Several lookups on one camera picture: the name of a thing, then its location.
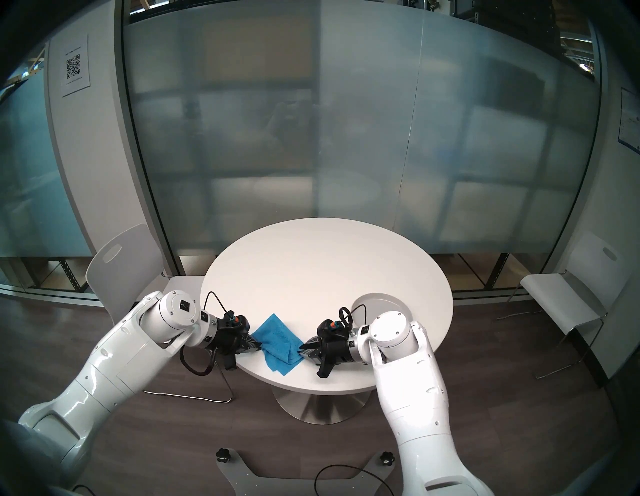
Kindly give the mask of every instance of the black knob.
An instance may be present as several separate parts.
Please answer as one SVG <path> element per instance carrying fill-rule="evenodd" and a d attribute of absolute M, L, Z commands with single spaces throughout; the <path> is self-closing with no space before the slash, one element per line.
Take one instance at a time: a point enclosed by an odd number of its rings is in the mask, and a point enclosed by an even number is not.
<path fill-rule="evenodd" d="M 388 467 L 391 467 L 391 465 L 394 464 L 395 460 L 396 460 L 396 457 L 390 451 L 384 451 L 380 455 L 380 461 L 382 462 L 382 465 L 386 465 Z"/>
<path fill-rule="evenodd" d="M 220 448 L 218 451 L 216 451 L 216 460 L 218 460 L 220 463 L 226 463 L 231 460 L 231 454 L 229 453 L 229 450 L 226 448 Z"/>

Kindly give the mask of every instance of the qr code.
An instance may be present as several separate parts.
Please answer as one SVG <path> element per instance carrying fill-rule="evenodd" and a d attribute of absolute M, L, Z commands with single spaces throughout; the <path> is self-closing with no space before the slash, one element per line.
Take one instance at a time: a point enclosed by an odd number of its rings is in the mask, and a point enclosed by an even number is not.
<path fill-rule="evenodd" d="M 80 74 L 80 54 L 67 59 L 67 79 Z"/>

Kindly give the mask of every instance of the white table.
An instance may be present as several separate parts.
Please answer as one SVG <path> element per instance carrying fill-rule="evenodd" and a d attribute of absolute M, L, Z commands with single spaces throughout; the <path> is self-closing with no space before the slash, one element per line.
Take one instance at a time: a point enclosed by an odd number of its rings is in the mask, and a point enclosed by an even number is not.
<path fill-rule="evenodd" d="M 340 307 L 354 308 L 371 293 L 403 302 L 434 350 L 453 313 L 449 283 L 425 251 L 387 229 L 335 218 L 281 222 L 238 239 L 207 271 L 202 306 L 209 291 L 227 309 L 246 316 L 252 331 L 275 313 L 303 342 L 325 319 L 338 320 Z M 372 312 L 396 308 L 367 306 L 367 323 L 377 316 Z M 355 324 L 364 323 L 362 310 L 354 312 Z M 207 311 L 222 316 L 213 295 Z M 331 424 L 354 415 L 376 386 L 370 365 L 339 364 L 321 379 L 317 365 L 307 359 L 282 376 L 269 369 L 261 352 L 236 358 L 240 369 L 274 386 L 280 405 L 305 422 Z"/>

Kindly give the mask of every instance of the blue towel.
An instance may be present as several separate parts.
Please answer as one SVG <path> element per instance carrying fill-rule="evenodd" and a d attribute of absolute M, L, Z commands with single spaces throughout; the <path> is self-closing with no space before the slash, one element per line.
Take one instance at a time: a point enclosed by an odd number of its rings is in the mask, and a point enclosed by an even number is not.
<path fill-rule="evenodd" d="M 271 314 L 251 336 L 262 343 L 264 359 L 269 368 L 283 376 L 303 359 L 298 353 L 302 341 L 277 318 L 276 314 Z"/>

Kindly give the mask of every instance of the chair backrest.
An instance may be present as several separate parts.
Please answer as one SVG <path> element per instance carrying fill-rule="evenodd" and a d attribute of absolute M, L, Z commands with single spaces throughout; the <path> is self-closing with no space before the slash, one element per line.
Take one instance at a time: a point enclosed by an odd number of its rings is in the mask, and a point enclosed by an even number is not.
<path fill-rule="evenodd" d="M 591 289 L 607 310 L 631 275 L 620 254 L 589 231 L 573 248 L 566 269 Z"/>
<path fill-rule="evenodd" d="M 118 234 L 94 256 L 86 281 L 115 324 L 164 269 L 163 257 L 146 224 Z"/>

